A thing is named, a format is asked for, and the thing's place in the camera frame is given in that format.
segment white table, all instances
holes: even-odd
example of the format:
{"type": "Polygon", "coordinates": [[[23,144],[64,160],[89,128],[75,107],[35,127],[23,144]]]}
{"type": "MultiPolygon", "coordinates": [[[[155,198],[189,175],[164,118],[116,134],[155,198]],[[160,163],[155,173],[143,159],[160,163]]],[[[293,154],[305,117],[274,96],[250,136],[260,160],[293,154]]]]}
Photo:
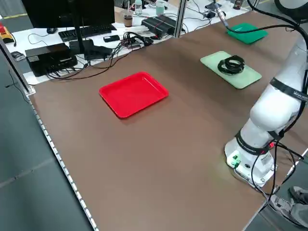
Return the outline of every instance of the white table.
{"type": "MultiPolygon", "coordinates": [[[[212,1],[210,1],[210,0],[194,0],[194,2],[198,4],[200,12],[204,12],[206,10],[205,6],[209,3],[211,3],[212,1]]],[[[196,4],[194,2],[192,0],[190,0],[187,4],[187,8],[185,10],[185,16],[184,16],[184,24],[185,25],[183,25],[183,28],[185,30],[188,29],[189,32],[194,31],[196,28],[201,28],[205,25],[207,26],[207,25],[210,24],[208,20],[204,21],[203,16],[200,13],[197,12],[198,7],[196,6],[196,4]]],[[[244,8],[242,8],[240,10],[233,9],[232,8],[233,4],[230,1],[227,1],[227,0],[220,0],[219,3],[222,4],[221,8],[226,13],[227,19],[241,15],[241,14],[248,11],[247,9],[244,9],[244,8]]],[[[146,7],[147,8],[142,11],[142,16],[144,16],[144,17],[154,17],[154,16],[156,16],[155,7],[149,6],[149,5],[147,5],[146,7]]],[[[178,8],[176,6],[173,6],[173,5],[168,4],[168,3],[167,3],[167,7],[168,7],[168,9],[164,12],[165,15],[174,19],[174,20],[176,20],[176,15],[178,14],[178,8]]],[[[145,19],[144,17],[138,17],[138,16],[134,15],[133,26],[141,25],[141,21],[143,19],[145,19]]],[[[220,22],[218,17],[215,17],[211,20],[211,24],[214,24],[214,23],[217,23],[217,22],[220,22]]],[[[105,37],[105,36],[109,36],[109,35],[120,35],[120,36],[122,36],[123,35],[123,33],[124,33],[123,29],[125,29],[124,25],[121,24],[121,23],[114,23],[113,25],[117,28],[117,31],[112,31],[109,34],[103,34],[103,35],[97,35],[97,36],[89,37],[90,39],[93,40],[94,45],[105,46],[105,47],[108,47],[108,48],[115,48],[119,44],[119,41],[105,43],[104,40],[103,40],[103,37],[105,37]]],[[[59,28],[59,31],[65,31],[65,30],[66,30],[66,28],[59,28]]],[[[47,34],[46,29],[43,29],[43,28],[34,28],[34,29],[15,32],[15,33],[13,33],[13,35],[17,40],[17,46],[14,47],[12,43],[7,44],[7,48],[9,50],[9,52],[19,51],[23,54],[26,54],[25,50],[44,47],[44,46],[46,46],[45,43],[47,45],[54,45],[54,44],[62,43],[62,40],[61,40],[60,36],[58,35],[58,33],[55,33],[55,34],[52,34],[52,35],[48,35],[46,37],[39,37],[39,36],[36,36],[36,35],[31,35],[29,37],[29,39],[32,43],[36,43],[36,42],[39,42],[41,40],[44,41],[45,43],[40,42],[40,43],[37,43],[37,44],[30,44],[29,41],[28,41],[28,36],[30,34],[33,34],[33,33],[38,34],[38,35],[42,35],[42,36],[47,34]]],[[[153,34],[148,32],[148,33],[145,33],[145,34],[142,34],[142,35],[143,36],[146,36],[146,35],[152,36],[153,34]]],[[[161,41],[164,41],[164,40],[166,40],[166,38],[162,39],[160,41],[156,40],[155,43],[161,42],[161,41]]],[[[128,52],[130,52],[130,50],[123,49],[119,53],[119,56],[126,54],[128,52]]],[[[83,67],[82,63],[85,63],[86,61],[82,59],[83,55],[78,55],[78,56],[80,56],[81,58],[77,57],[78,64],[75,67],[81,68],[81,67],[83,67]]],[[[103,62],[103,60],[101,60],[101,61],[91,61],[92,64],[99,63],[99,62],[103,62]]],[[[65,75],[65,74],[67,74],[67,72],[63,71],[63,72],[59,72],[59,74],[65,75]]],[[[25,79],[27,80],[27,82],[31,85],[36,85],[38,83],[50,80],[50,78],[47,77],[47,76],[35,77],[33,72],[24,73],[24,76],[25,76],[25,79]]]]}

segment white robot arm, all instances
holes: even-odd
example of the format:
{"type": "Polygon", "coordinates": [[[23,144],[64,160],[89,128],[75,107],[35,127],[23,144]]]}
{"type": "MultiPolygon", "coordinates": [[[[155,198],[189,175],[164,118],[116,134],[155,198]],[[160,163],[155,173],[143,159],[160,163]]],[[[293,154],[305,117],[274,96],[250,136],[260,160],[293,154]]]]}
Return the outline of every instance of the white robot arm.
{"type": "MultiPolygon", "coordinates": [[[[285,85],[301,91],[306,63],[306,44],[300,38],[292,48],[284,68],[275,77],[285,85]]],[[[277,134],[285,128],[290,120],[297,115],[301,101],[291,97],[269,84],[250,111],[250,118],[240,131],[241,138],[251,147],[263,148],[273,137],[270,131],[277,134]]],[[[227,164],[234,167],[239,163],[236,171],[246,180],[252,182],[251,168],[257,158],[249,150],[243,149],[239,137],[233,138],[225,146],[227,164]]],[[[270,152],[262,154],[254,165],[253,178],[256,185],[262,187],[274,172],[274,159],[270,152]]]]}
{"type": "MultiPolygon", "coordinates": [[[[308,0],[275,2],[279,3],[280,10],[285,14],[297,16],[295,20],[308,19],[308,0]]],[[[216,8],[221,21],[228,28],[228,23],[217,4],[216,8]]],[[[308,67],[306,41],[303,38],[297,41],[284,68],[273,78],[251,109],[246,124],[225,146],[227,164],[257,187],[264,186],[275,171],[276,163],[269,152],[269,144],[272,140],[277,140],[275,136],[297,116],[302,102],[308,101],[307,95],[302,94],[304,76],[307,74],[305,71],[308,67]],[[275,84],[285,86],[290,94],[283,92],[275,84]]]]}

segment red tray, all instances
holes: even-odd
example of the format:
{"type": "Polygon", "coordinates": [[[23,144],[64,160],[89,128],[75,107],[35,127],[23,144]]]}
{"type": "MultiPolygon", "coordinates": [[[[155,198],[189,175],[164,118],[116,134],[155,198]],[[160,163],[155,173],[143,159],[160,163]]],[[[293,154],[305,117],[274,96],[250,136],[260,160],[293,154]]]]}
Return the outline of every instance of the red tray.
{"type": "Polygon", "coordinates": [[[127,118],[169,93],[148,73],[138,72],[100,88],[100,95],[119,118],[127,118]]]}

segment brown table surface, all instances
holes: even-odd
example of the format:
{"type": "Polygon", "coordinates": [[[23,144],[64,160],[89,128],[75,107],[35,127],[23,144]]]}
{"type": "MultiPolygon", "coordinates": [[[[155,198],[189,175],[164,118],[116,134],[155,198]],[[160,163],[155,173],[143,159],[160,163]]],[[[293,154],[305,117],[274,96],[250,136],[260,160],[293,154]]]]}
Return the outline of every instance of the brown table surface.
{"type": "MultiPolygon", "coordinates": [[[[241,22],[278,23],[258,13],[229,20],[241,22]]],[[[297,37],[276,28],[245,45],[215,24],[136,51],[97,77],[37,85],[31,101],[99,229],[241,230],[264,199],[232,176],[223,147],[247,121],[297,37]],[[200,62],[217,51],[243,57],[263,78],[235,89],[200,62]],[[120,120],[98,90],[138,71],[150,73],[170,96],[120,120]]],[[[79,76],[98,71],[89,68],[79,76]]],[[[305,118],[283,140],[300,153],[308,146],[305,118]]],[[[280,155],[278,164],[282,179],[290,161],[280,155]]]]}

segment gray floor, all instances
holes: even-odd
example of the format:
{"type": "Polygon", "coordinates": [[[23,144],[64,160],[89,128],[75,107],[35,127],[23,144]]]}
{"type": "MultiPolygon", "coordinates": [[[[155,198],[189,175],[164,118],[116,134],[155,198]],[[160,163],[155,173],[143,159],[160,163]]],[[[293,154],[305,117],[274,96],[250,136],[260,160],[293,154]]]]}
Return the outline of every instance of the gray floor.
{"type": "MultiPolygon", "coordinates": [[[[259,8],[276,13],[273,3],[259,8]]],[[[32,27],[29,18],[2,20],[11,32],[32,27]]],[[[21,62],[23,72],[30,71],[21,62]]],[[[34,114],[12,84],[0,60],[0,230],[1,231],[90,231],[90,225],[66,182],[34,114]]],[[[288,199],[287,188],[308,188],[308,167],[300,164],[281,188],[279,196],[288,199]]],[[[257,215],[247,230],[288,230],[298,228],[272,211],[257,215]]]]}

